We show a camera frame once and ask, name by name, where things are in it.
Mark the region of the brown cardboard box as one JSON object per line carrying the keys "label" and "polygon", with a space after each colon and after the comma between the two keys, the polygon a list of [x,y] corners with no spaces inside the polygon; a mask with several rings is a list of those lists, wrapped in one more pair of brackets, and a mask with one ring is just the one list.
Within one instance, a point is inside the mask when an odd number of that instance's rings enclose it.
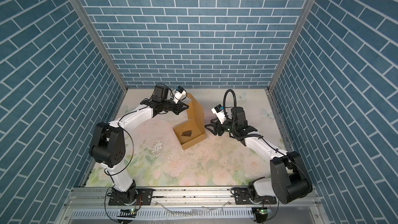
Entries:
{"label": "brown cardboard box", "polygon": [[[173,129],[183,150],[206,139],[203,107],[192,94],[188,93],[187,97],[191,100],[187,109],[188,121]],[[192,131],[191,137],[181,136],[182,132],[189,130]]]}

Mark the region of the small brown cardboard piece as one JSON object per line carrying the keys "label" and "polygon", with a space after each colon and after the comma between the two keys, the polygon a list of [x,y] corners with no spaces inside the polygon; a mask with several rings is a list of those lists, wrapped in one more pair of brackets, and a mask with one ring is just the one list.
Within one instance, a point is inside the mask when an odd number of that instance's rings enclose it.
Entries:
{"label": "small brown cardboard piece", "polygon": [[184,132],[182,132],[182,134],[181,134],[181,136],[187,136],[187,137],[191,137],[191,135],[192,135],[192,131],[191,131],[191,130],[189,130],[189,131],[184,131]]}

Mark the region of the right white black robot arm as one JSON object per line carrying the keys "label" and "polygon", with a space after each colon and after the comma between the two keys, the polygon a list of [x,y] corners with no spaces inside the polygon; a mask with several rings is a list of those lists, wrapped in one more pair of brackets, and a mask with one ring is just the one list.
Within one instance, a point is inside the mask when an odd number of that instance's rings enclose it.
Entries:
{"label": "right white black robot arm", "polygon": [[232,107],[232,117],[228,117],[222,105],[215,106],[211,119],[205,128],[213,135],[221,136],[225,132],[247,148],[269,161],[271,177],[258,178],[249,183],[248,197],[253,203],[279,201],[283,204],[307,196],[313,190],[312,181],[301,155],[287,152],[265,139],[256,128],[250,126],[242,107]]}

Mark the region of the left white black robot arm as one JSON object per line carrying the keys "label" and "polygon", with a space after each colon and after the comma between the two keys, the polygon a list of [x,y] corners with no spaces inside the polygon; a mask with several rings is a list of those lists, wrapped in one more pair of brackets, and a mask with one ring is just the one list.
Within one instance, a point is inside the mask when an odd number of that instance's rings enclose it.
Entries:
{"label": "left white black robot arm", "polygon": [[137,195],[135,181],[124,164],[126,129],[134,129],[162,112],[179,115],[189,108],[182,102],[186,96],[187,92],[181,86],[172,90],[164,84],[157,84],[151,97],[143,99],[137,108],[119,119],[109,123],[100,122],[95,126],[89,154],[111,178],[112,194],[121,199],[123,204],[134,203]]}

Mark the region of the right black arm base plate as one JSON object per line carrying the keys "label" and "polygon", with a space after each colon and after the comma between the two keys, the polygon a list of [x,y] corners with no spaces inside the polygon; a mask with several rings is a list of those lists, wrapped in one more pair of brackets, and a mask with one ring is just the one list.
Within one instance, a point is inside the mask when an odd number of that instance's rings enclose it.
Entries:
{"label": "right black arm base plate", "polygon": [[259,196],[251,187],[232,187],[230,189],[236,205],[276,204],[274,196]]}

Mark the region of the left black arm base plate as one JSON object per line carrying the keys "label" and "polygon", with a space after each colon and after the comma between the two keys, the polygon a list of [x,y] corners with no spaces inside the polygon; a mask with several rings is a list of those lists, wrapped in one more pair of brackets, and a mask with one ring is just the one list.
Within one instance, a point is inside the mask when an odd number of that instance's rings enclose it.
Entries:
{"label": "left black arm base plate", "polygon": [[111,192],[107,193],[108,204],[110,206],[150,205],[153,192],[151,188],[134,188],[127,192],[119,192],[112,188]]}

